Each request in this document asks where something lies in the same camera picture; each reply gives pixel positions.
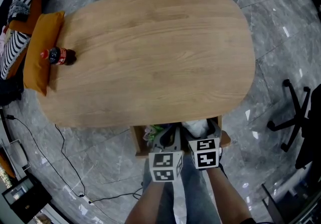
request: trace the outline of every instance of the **cola bottle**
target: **cola bottle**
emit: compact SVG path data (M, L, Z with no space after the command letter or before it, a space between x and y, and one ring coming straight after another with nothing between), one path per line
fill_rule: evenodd
M41 53L43 59L49 59L51 64L56 65L72 65L76 61L76 52L74 50L54 47L50 50L46 49Z

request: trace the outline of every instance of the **human arm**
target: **human arm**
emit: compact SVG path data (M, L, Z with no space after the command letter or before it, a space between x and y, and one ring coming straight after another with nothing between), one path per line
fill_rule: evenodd
M125 224L154 224L158 214L159 203L164 189L164 182L151 182L131 210Z
M240 224L252 218L251 213L220 168L208 168L217 210L223 224Z

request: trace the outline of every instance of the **red bottle cap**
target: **red bottle cap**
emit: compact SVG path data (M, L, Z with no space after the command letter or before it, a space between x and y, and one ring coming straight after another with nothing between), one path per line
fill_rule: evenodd
M43 59L48 59L49 58L49 50L46 49L45 51L43 51L41 54L40 54L41 58Z

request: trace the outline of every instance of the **person's left arm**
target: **person's left arm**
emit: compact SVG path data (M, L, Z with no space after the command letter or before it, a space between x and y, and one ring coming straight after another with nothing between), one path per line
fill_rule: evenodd
M151 182L127 217L125 224L155 224L164 182Z

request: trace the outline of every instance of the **bottle label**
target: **bottle label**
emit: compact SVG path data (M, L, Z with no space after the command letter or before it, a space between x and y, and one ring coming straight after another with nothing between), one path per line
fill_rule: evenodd
M63 65L65 63L66 55L67 55L66 49L60 48L60 58L59 58L59 61L57 62L57 65Z

